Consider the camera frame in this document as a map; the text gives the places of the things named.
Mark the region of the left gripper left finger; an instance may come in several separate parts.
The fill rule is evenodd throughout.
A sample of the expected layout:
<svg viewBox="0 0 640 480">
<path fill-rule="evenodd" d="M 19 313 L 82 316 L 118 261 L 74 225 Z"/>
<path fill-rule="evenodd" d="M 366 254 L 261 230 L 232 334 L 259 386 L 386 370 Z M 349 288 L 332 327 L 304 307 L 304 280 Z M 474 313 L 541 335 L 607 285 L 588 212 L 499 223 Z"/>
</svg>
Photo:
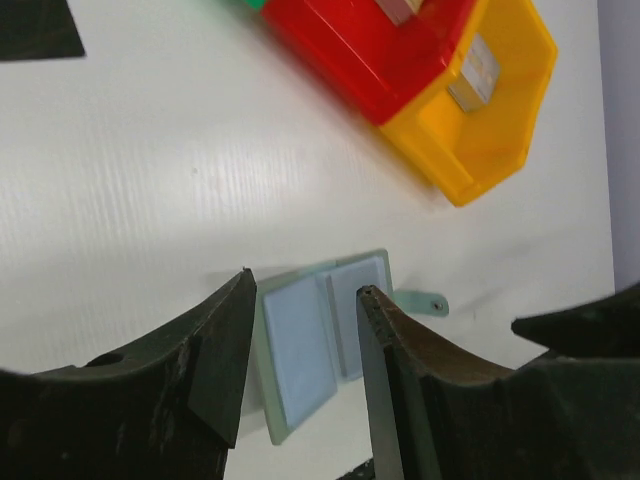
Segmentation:
<svg viewBox="0 0 640 480">
<path fill-rule="evenodd" d="M 82 367 L 1 374 L 5 479 L 220 479 L 235 446 L 256 282 Z"/>
</svg>

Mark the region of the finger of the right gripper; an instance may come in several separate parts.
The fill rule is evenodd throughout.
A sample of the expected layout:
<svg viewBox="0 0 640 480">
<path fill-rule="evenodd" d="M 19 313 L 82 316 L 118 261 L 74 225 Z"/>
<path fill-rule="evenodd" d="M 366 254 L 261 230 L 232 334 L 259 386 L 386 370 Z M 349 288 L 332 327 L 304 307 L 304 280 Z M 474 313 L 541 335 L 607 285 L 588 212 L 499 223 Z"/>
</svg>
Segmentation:
<svg viewBox="0 0 640 480">
<path fill-rule="evenodd" d="M 637 358 L 639 285 L 568 310 L 518 318 L 511 330 L 565 357 Z"/>
</svg>

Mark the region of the black credit card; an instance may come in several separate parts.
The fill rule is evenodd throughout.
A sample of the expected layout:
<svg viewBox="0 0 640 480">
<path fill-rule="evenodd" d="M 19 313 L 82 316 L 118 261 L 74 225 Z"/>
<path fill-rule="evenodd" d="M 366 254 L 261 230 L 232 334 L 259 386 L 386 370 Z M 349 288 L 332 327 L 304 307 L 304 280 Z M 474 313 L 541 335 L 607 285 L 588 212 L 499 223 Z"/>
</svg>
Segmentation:
<svg viewBox="0 0 640 480">
<path fill-rule="evenodd" d="M 83 58 L 66 0 L 1 0 L 1 61 Z"/>
</svg>

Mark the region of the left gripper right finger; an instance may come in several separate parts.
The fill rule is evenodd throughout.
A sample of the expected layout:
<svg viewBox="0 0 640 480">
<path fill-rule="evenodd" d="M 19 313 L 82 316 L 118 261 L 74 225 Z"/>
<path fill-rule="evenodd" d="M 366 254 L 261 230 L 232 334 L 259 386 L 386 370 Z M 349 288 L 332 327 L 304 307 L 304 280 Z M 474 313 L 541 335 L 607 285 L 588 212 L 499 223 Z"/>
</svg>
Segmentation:
<svg viewBox="0 0 640 480">
<path fill-rule="evenodd" d="M 357 294 L 372 479 L 635 479 L 639 356 L 510 369 Z"/>
</svg>

